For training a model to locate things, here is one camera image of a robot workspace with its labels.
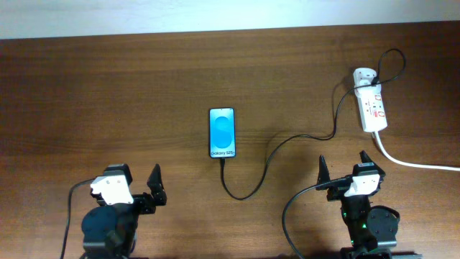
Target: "black cable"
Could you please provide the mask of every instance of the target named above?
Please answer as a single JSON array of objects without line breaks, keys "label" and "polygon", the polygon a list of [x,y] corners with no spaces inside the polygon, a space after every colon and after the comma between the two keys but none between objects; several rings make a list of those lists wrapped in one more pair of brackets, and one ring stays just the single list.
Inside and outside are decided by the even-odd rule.
[{"label": "black cable", "polygon": [[304,259],[304,257],[302,256],[302,254],[300,253],[300,251],[295,247],[293,241],[290,239],[289,237],[289,234],[288,234],[288,230],[286,229],[286,212],[288,212],[288,209],[289,209],[289,206],[302,194],[306,193],[307,191],[310,191],[312,189],[315,189],[315,188],[318,188],[318,187],[322,187],[322,186],[327,186],[327,185],[330,185],[332,183],[335,183],[337,181],[342,181],[343,178],[339,178],[339,179],[335,179],[335,180],[332,180],[332,181],[328,181],[328,182],[325,182],[325,183],[321,183],[321,184],[316,184],[314,186],[310,186],[308,188],[305,188],[303,189],[302,191],[299,191],[296,195],[294,195],[293,198],[291,198],[286,206],[285,206],[285,209],[282,211],[282,216],[281,216],[281,222],[282,222],[282,231],[284,231],[285,233],[285,236],[286,236],[286,239],[287,239],[287,242],[289,243],[289,245],[293,248],[295,254],[301,258],[301,259]]},{"label": "black cable", "polygon": [[64,254],[65,254],[65,246],[67,245],[67,236],[69,234],[69,227],[70,227],[70,209],[71,209],[71,201],[72,201],[72,193],[75,189],[77,189],[78,187],[82,186],[82,185],[85,185],[85,184],[88,184],[88,183],[92,183],[94,181],[94,178],[93,179],[89,179],[89,180],[86,180],[86,181],[82,181],[80,183],[77,183],[76,185],[72,186],[72,188],[70,188],[69,190],[69,196],[68,196],[68,201],[67,201],[67,224],[65,225],[65,232],[64,232],[64,241],[63,241],[63,249],[62,251],[60,252],[60,259],[63,259],[64,258]]},{"label": "black cable", "polygon": [[[380,68],[382,66],[382,59],[384,56],[386,56],[389,52],[391,51],[396,51],[398,52],[400,55],[401,55],[401,58],[402,58],[402,68],[401,70],[396,74],[396,76],[393,76],[392,78],[390,79],[387,79],[387,80],[384,80],[382,82],[379,82],[380,85],[384,84],[384,83],[388,83],[388,82],[391,82],[391,81],[394,81],[396,80],[396,78],[398,78],[404,71],[405,71],[405,65],[406,65],[406,59],[405,59],[405,56],[404,56],[404,53],[397,49],[397,48],[393,48],[393,49],[389,49],[387,51],[385,51],[382,56],[380,56],[380,59],[379,59],[379,65],[378,65],[378,71],[377,71],[377,75],[374,77],[377,78],[377,82],[378,82],[378,77],[379,77],[379,74],[380,74]],[[358,89],[358,88],[363,88],[363,87],[369,87],[369,86],[373,86],[375,87],[376,84],[375,83],[371,83],[369,85],[365,85],[365,86],[357,86],[357,87],[354,87],[352,89],[349,89],[343,96],[342,98],[340,99],[340,102],[339,102],[339,105],[337,106],[337,110],[336,110],[336,113],[334,115],[334,118],[333,118],[333,129],[332,129],[332,133],[328,136],[328,137],[314,137],[312,135],[309,135],[309,134],[299,134],[299,135],[295,135],[295,136],[292,136],[292,137],[289,137],[288,139],[286,139],[285,141],[281,142],[281,144],[279,144],[273,151],[272,153],[270,154],[270,156],[268,157],[267,159],[267,162],[265,162],[265,167],[264,167],[264,173],[262,174],[262,177],[260,178],[260,181],[259,183],[257,184],[256,188],[247,196],[245,197],[236,197],[235,195],[233,195],[228,189],[227,189],[227,186],[225,184],[225,180],[224,180],[224,166],[225,166],[225,158],[221,158],[221,182],[222,182],[222,186],[224,187],[225,191],[230,195],[231,198],[233,199],[236,199],[238,201],[245,201],[249,198],[251,198],[255,193],[257,193],[257,191],[260,189],[260,187],[262,186],[262,184],[264,183],[264,180],[265,180],[265,176],[267,175],[267,171],[268,171],[268,167],[270,165],[270,162],[272,161],[272,158],[273,156],[275,155],[275,153],[278,151],[278,149],[280,149],[280,147],[282,145],[284,145],[286,142],[290,141],[290,140],[293,140],[297,137],[307,137],[307,138],[311,138],[311,139],[314,139],[314,140],[320,140],[320,141],[326,141],[326,140],[330,140],[332,139],[333,137],[335,137],[336,133],[337,133],[337,119],[339,118],[339,111],[340,111],[340,107],[342,105],[342,103],[344,102],[344,99],[346,96],[348,96],[351,92],[354,91],[354,89]]]}]

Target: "phone screen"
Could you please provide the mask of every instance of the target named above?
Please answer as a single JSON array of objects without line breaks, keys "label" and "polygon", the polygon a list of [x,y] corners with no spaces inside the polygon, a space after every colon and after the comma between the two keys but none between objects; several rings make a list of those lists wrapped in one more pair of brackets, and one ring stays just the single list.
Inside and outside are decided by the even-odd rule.
[{"label": "phone screen", "polygon": [[212,158],[232,158],[236,155],[233,108],[209,110],[209,155]]}]

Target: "brown wooden surface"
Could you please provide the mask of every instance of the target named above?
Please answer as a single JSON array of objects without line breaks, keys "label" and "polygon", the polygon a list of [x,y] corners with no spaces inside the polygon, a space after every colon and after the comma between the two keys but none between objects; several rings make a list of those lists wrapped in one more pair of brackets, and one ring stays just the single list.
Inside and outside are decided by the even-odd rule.
[{"label": "brown wooden surface", "polygon": [[[260,192],[234,201],[208,156],[208,109],[236,110],[238,156],[226,179],[249,193],[267,154],[299,133],[332,129],[332,101],[357,67],[376,68],[399,47],[400,80],[383,86],[387,151],[415,163],[460,165],[460,22],[267,29],[0,42],[0,258],[56,258],[68,189],[128,163],[132,193],[162,167],[168,202],[139,219],[134,256],[273,258],[292,254],[281,227],[289,198],[316,182],[318,156],[332,178],[351,173],[366,150],[386,172],[372,198],[401,215],[397,251],[460,258],[460,173],[420,170],[385,159],[364,133],[356,98],[341,110],[337,136],[293,141],[275,156]],[[385,60],[382,77],[400,67]],[[66,258],[82,252],[80,225],[96,206],[87,186],[73,198]],[[340,203],[325,192],[288,212],[306,254],[350,246]]]}]

